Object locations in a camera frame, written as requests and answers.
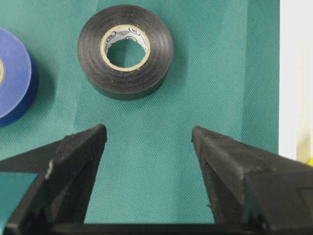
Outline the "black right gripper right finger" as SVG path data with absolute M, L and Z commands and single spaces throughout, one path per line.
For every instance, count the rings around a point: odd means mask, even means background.
M 200 126 L 192 143 L 217 224 L 267 235 L 313 232 L 313 169 Z

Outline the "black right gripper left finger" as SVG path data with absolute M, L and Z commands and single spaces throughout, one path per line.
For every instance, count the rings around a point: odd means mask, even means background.
M 107 142 L 98 124 L 0 162 L 0 232 L 46 234 L 85 220 Z

